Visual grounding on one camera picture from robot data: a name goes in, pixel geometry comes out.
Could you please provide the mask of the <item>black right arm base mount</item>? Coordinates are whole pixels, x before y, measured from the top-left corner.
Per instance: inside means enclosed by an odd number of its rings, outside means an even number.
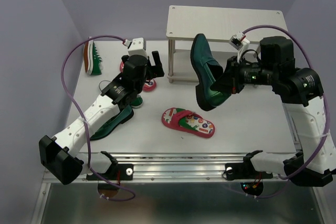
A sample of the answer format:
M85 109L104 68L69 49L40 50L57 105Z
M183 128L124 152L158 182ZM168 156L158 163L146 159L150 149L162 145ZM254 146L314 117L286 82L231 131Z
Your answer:
M222 177L228 181L236 179L272 179L272 173L258 172L254 169L251 159L259 153L262 153L262 151L256 150L246 154L241 163L226 163Z

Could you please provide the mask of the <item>green loafer shoe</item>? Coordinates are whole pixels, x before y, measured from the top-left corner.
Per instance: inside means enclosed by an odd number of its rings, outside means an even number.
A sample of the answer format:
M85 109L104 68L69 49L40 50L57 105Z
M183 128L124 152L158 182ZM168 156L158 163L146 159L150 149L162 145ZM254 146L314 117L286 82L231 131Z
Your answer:
M107 120L106 123L100 127L93 136L90 137L91 141L97 141L110 135L113 130L120 124L124 124L134 116L133 108L128 105L123 111L116 116Z
M211 86L224 71L223 67L213 57L204 34L195 36L190 60L198 78L198 85L195 87L198 106L204 111L210 111L223 104L231 96L231 93L211 89Z

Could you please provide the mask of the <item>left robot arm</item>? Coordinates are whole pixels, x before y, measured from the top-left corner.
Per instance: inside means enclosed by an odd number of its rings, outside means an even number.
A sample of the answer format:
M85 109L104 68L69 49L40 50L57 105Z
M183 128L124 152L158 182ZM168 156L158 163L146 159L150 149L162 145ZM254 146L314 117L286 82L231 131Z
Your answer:
M39 140L41 164L62 184L68 185L79 175L93 172L106 179L116 175L118 162L113 156L104 151L80 155L80 150L90 143L98 129L137 98L147 80L164 76L159 52L153 51L152 56L154 65L142 55L123 56L123 72L102 90L93 104L61 132Z

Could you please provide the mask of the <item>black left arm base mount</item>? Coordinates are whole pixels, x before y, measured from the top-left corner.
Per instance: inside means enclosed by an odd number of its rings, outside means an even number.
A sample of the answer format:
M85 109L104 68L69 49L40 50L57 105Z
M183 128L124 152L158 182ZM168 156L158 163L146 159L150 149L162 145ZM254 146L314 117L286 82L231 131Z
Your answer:
M93 162L91 167L103 178L108 180L133 180L134 165L131 163L120 163L110 153L101 151L92 154Z

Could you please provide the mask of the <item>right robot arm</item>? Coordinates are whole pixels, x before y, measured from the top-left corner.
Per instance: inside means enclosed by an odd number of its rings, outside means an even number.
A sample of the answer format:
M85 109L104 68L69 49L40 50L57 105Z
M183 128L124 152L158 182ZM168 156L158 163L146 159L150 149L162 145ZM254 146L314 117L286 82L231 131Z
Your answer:
M244 63L237 57L228 59L223 74L212 90L223 94L240 93L247 84L270 86L280 96L291 134L301 150L275 154L256 150L240 163L230 165L228 180L263 178L278 174L297 186L322 187L335 174L335 145L327 123L323 87L319 75L311 68L297 68L293 42L283 36L260 41L260 60Z

